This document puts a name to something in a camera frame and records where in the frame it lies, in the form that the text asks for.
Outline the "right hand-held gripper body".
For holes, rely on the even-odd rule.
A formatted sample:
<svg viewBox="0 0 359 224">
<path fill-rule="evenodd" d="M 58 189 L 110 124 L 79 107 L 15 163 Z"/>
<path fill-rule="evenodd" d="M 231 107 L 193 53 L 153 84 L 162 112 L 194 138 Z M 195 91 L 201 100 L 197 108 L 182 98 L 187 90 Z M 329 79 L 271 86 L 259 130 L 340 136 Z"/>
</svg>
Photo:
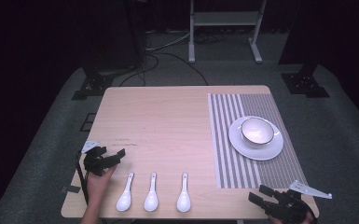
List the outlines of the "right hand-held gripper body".
<svg viewBox="0 0 359 224">
<path fill-rule="evenodd" d="M 300 224 L 307 216 L 311 214 L 313 217 L 312 224 L 317 224 L 318 219 L 310 206 L 305 203 L 301 196 L 310 195 L 324 199 L 332 199 L 331 193 L 325 193 L 318 189 L 309 187 L 298 180 L 289 185 L 289 190 L 280 192 L 275 198 L 278 202 L 269 205 L 269 210 L 265 212 L 267 215 L 278 218 L 283 224 Z"/>
</svg>

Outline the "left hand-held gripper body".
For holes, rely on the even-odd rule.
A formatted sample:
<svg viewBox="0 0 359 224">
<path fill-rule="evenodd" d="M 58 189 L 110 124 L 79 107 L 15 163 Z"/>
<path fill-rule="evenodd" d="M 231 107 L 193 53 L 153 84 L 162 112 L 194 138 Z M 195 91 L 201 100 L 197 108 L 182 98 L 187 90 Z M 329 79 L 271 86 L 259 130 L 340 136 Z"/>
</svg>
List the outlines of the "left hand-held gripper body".
<svg viewBox="0 0 359 224">
<path fill-rule="evenodd" d="M 106 158 L 104 155 L 100 157 L 92 157 L 90 155 L 90 150 L 99 146 L 99 142 L 87 140 L 81 149 L 81 152 L 86 155 L 85 159 L 83 160 L 85 169 L 95 175 L 102 175 L 104 169 L 112 167 L 104 165 L 104 159 Z"/>
</svg>

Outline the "person's right hand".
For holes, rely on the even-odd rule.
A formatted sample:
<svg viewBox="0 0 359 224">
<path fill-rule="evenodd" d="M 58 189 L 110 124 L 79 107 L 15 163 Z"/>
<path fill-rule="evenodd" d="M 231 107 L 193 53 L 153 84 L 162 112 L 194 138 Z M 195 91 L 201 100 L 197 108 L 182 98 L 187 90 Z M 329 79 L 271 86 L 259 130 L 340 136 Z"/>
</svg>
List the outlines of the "person's right hand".
<svg viewBox="0 0 359 224">
<path fill-rule="evenodd" d="M 281 220 L 279 220 L 278 218 L 269 216 L 269 221 L 272 224 L 283 224 L 283 222 Z M 300 224 L 312 224 L 313 222 L 313 217 L 311 214 L 307 214 L 306 218 L 300 223 Z"/>
</svg>

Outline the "person's left hand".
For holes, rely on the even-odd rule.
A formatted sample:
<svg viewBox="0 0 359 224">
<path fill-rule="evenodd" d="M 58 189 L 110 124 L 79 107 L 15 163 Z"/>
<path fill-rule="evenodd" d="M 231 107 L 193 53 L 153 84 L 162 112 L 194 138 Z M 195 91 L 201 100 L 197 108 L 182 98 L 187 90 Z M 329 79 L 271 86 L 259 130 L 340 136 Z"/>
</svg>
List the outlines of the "person's left hand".
<svg viewBox="0 0 359 224">
<path fill-rule="evenodd" d="M 111 167 L 102 175 L 88 174 L 87 179 L 87 192 L 89 194 L 88 206 L 100 205 L 103 201 L 105 192 L 109 187 L 109 182 L 112 174 L 116 171 L 117 167 Z"/>
</svg>

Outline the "black tape square outline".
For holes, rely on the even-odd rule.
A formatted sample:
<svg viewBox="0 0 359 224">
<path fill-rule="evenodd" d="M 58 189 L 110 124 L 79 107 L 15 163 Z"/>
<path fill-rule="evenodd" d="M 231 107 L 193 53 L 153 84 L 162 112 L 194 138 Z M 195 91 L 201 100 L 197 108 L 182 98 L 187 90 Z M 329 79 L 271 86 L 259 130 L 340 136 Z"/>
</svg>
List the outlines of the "black tape square outline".
<svg viewBox="0 0 359 224">
<path fill-rule="evenodd" d="M 95 121 L 96 114 L 95 113 L 88 113 L 87 116 L 84 118 L 81 126 L 80 131 L 84 133 L 88 133 L 91 131 L 92 125 Z"/>
</svg>

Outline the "white round plate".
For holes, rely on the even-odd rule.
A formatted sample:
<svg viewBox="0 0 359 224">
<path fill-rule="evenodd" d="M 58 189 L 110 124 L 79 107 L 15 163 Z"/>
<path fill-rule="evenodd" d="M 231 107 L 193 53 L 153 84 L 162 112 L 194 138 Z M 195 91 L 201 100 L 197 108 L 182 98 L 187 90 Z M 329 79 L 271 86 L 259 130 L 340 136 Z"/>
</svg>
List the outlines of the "white round plate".
<svg viewBox="0 0 359 224">
<path fill-rule="evenodd" d="M 278 156 L 283 149 L 283 135 L 279 129 L 270 121 L 266 120 L 274 130 L 274 137 L 270 143 L 263 147 L 250 147 L 242 138 L 241 126 L 242 122 L 248 118 L 259 118 L 256 116 L 245 116 L 236 119 L 229 127 L 229 140 L 233 147 L 243 156 L 256 160 L 267 161 Z"/>
</svg>

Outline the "grey striped placemat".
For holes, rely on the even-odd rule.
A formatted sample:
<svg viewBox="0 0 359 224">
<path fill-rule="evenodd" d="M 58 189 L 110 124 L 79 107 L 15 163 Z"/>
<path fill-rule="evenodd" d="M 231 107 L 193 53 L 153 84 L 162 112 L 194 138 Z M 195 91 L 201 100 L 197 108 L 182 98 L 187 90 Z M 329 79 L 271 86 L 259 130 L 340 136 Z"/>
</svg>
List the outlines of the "grey striped placemat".
<svg viewBox="0 0 359 224">
<path fill-rule="evenodd" d="M 267 185 L 286 189 L 298 180 L 305 184 L 297 154 L 293 148 L 273 97 L 262 94 L 208 95 L 216 185 L 223 189 L 251 189 Z M 273 159 L 256 161 L 239 153 L 229 140 L 229 127 L 245 116 L 256 116 L 273 123 L 283 135 L 283 149 Z"/>
</svg>

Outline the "white ceramic spoon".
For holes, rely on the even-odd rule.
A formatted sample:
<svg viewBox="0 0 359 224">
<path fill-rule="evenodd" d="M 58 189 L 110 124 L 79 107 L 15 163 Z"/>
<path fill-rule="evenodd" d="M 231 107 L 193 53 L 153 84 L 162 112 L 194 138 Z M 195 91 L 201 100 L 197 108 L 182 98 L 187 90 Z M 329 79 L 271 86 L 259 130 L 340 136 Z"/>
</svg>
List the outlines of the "white ceramic spoon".
<svg viewBox="0 0 359 224">
<path fill-rule="evenodd" d="M 131 206 L 131 182 L 134 177 L 134 172 L 130 172 L 127 177 L 125 189 L 117 200 L 116 209 L 119 212 L 127 211 Z"/>
<path fill-rule="evenodd" d="M 182 188 L 176 202 L 176 208 L 181 213 L 188 212 L 191 208 L 191 200 L 187 191 L 187 180 L 188 180 L 188 173 L 183 173 Z"/>
<path fill-rule="evenodd" d="M 147 193 L 144 201 L 144 209 L 147 212 L 153 212 L 159 206 L 159 198 L 156 192 L 156 179 L 157 179 L 157 174 L 152 173 L 150 178 L 149 192 Z"/>
</svg>

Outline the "white bowl with dark rim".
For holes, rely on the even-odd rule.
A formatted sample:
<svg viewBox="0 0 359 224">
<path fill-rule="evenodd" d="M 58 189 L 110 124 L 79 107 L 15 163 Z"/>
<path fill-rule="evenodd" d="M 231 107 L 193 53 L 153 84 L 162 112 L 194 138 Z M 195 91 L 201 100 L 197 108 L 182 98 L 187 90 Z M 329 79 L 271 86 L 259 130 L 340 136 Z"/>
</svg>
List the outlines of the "white bowl with dark rim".
<svg viewBox="0 0 359 224">
<path fill-rule="evenodd" d="M 242 122 L 242 138 L 250 147 L 263 147 L 274 137 L 272 126 L 261 118 L 248 118 Z"/>
</svg>

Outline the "black stand base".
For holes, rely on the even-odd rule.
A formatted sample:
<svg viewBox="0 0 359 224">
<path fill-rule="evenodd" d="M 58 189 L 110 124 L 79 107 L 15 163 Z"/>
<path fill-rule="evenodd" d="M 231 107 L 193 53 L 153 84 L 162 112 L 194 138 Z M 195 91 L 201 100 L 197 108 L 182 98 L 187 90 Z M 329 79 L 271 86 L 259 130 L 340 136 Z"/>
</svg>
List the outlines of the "black stand base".
<svg viewBox="0 0 359 224">
<path fill-rule="evenodd" d="M 324 87 L 315 80 L 313 73 L 317 63 L 304 63 L 296 73 L 282 73 L 286 88 L 291 94 L 303 94 L 308 98 L 328 98 Z"/>
<path fill-rule="evenodd" d="M 110 76 L 87 76 L 79 90 L 72 96 L 73 100 L 86 100 L 89 96 L 103 96 L 106 89 L 113 84 L 114 78 Z"/>
</svg>

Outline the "dark cabinet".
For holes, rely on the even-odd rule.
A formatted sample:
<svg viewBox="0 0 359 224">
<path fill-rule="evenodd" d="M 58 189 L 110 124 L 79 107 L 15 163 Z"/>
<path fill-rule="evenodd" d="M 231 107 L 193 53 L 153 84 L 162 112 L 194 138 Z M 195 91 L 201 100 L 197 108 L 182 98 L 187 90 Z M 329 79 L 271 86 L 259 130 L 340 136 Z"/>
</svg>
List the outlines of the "dark cabinet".
<svg viewBox="0 0 359 224">
<path fill-rule="evenodd" d="M 90 72 L 132 70 L 144 60 L 137 0 L 68 0 L 78 57 Z"/>
</svg>

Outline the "white metal stand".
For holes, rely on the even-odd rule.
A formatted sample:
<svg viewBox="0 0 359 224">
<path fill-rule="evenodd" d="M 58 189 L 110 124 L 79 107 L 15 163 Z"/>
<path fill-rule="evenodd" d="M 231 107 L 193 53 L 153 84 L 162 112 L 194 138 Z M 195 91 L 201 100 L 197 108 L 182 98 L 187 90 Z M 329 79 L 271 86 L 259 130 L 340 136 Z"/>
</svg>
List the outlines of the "white metal stand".
<svg viewBox="0 0 359 224">
<path fill-rule="evenodd" d="M 258 50 L 256 41 L 263 21 L 267 0 L 261 0 L 258 11 L 240 12 L 197 12 L 194 10 L 194 0 L 190 0 L 189 13 L 189 40 L 188 61 L 196 61 L 194 33 L 197 27 L 204 26 L 253 26 L 253 36 L 248 39 L 249 46 L 256 63 L 262 63 L 262 57 Z"/>
</svg>

